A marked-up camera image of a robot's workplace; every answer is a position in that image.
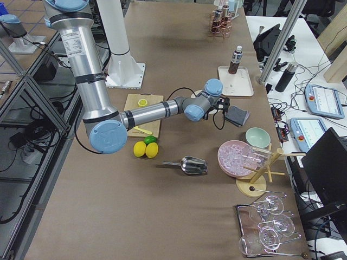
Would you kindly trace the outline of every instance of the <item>white tray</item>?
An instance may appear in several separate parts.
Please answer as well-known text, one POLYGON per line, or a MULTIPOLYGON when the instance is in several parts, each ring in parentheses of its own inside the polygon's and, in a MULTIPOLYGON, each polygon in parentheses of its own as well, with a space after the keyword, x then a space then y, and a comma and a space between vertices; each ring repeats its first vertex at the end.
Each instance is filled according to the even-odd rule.
POLYGON ((228 73, 229 66, 219 66, 219 79, 223 83, 224 96, 253 96, 253 88, 246 67, 239 66, 236 74, 228 73))

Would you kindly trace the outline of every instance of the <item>white mounting pedestal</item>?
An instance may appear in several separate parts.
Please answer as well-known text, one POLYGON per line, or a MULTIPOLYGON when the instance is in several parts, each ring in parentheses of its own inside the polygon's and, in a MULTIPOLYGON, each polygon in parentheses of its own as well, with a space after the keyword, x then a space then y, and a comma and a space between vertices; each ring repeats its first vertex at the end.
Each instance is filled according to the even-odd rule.
POLYGON ((137 63, 133 57, 118 58, 112 55, 106 78, 108 88, 140 89, 146 64, 137 63))
MULTIPOLYGON (((30 39, 32 42, 43 42, 45 38, 46 38, 45 36, 30 35, 30 39)), ((16 41, 22 41, 22 44, 20 44, 21 45, 20 47, 16 42, 13 42, 9 46, 9 50, 13 54, 33 54, 38 48, 37 45, 32 44, 22 38, 17 38, 16 41)))

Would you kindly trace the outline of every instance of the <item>lemon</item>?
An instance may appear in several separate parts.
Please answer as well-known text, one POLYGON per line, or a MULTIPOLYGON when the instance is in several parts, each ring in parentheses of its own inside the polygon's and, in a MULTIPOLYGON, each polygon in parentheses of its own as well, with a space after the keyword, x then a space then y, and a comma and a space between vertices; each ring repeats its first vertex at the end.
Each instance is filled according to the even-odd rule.
POLYGON ((137 104, 139 105, 139 107, 145 107, 148 105, 148 101, 147 99, 140 99, 137 104))
POLYGON ((152 142, 149 145, 147 145, 146 155, 148 158, 154 158, 155 156, 157 156, 158 151, 159 151, 159 147, 158 147, 157 143, 152 142))
POLYGON ((145 142, 143 141, 139 141, 137 142, 135 145, 134 145, 134 149, 133 149, 133 152, 134 152, 134 155, 136 157, 141 157, 145 154, 145 151, 146 151, 146 144, 145 142))

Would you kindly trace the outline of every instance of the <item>green bowl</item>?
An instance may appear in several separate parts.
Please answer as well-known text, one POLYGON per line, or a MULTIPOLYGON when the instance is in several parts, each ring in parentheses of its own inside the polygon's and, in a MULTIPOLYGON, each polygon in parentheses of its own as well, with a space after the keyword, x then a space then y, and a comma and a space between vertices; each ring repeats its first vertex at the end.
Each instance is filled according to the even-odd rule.
POLYGON ((253 127, 246 132, 247 142, 255 147, 266 148, 270 144, 269 134, 259 127, 253 127))

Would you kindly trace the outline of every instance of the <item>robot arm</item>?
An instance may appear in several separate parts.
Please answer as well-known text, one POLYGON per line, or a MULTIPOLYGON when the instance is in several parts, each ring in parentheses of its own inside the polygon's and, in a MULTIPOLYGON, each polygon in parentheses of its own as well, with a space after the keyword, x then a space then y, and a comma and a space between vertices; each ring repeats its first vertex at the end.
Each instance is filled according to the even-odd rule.
POLYGON ((120 150, 126 143, 127 130, 136 125, 183 112, 191 121, 198 121, 217 104, 223 85, 210 79, 195 99, 177 97, 120 113, 107 94, 105 74, 91 32, 93 17, 88 0, 45 0, 44 7, 47 26, 61 34, 85 108, 83 122, 87 135, 98 152, 120 150))

